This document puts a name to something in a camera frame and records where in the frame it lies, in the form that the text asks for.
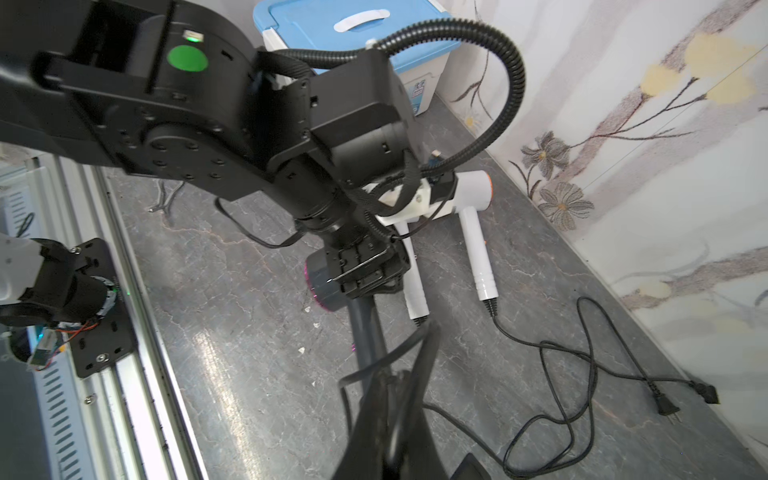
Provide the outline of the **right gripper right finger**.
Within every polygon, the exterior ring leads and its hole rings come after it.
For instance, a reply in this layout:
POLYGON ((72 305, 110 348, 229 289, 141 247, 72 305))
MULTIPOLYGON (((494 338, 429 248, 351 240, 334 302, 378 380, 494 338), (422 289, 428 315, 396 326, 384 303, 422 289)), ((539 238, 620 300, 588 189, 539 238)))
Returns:
POLYGON ((452 473, 450 480, 491 480, 491 476, 480 461, 472 453, 468 453, 452 473))

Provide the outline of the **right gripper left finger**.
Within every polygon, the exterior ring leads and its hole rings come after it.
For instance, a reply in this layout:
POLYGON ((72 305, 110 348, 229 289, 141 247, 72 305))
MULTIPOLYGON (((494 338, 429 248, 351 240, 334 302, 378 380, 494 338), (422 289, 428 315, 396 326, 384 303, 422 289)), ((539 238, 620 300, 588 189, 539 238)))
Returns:
POLYGON ((335 479, 439 479, 424 414, 440 328, 423 324, 372 365, 339 380, 349 441, 335 479))

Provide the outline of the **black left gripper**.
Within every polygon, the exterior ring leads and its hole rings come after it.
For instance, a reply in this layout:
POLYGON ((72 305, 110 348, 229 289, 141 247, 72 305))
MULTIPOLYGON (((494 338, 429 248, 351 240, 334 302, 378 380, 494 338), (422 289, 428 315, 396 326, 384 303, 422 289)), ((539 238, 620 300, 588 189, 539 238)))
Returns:
POLYGON ((317 231, 323 241, 317 286, 348 299, 402 290, 411 261, 404 243, 379 236, 365 222, 334 223, 317 231))

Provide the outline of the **dark grey pink hair dryer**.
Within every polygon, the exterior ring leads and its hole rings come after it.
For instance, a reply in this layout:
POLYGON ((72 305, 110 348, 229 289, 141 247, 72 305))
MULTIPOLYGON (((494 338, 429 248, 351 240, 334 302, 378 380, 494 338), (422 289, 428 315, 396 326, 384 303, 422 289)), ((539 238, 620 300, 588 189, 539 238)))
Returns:
POLYGON ((305 280, 313 298, 322 308, 348 313, 358 367, 363 369, 388 353, 375 299, 373 296, 348 298, 331 281, 329 267, 326 249, 321 247, 306 259, 305 280))

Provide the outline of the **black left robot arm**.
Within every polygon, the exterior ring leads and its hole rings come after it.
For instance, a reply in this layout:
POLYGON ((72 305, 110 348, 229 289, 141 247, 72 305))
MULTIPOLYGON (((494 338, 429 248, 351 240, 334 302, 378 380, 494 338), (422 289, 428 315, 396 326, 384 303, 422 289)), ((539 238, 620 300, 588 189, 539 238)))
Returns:
POLYGON ((267 52, 194 3, 1 5, 3 142, 227 201, 262 192, 323 240, 327 282, 351 298, 399 291, 409 255, 360 202, 423 153, 389 59, 366 51, 285 86, 273 75, 267 52))

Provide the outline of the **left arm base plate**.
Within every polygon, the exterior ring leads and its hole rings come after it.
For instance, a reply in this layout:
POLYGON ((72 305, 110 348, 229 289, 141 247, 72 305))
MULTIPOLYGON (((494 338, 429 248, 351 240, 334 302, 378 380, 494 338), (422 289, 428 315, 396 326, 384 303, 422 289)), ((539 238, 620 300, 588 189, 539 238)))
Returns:
POLYGON ((87 240, 73 248, 39 239, 43 258, 32 302, 53 323, 76 326, 69 341, 79 378, 101 372, 133 353, 137 340, 107 242, 87 240))

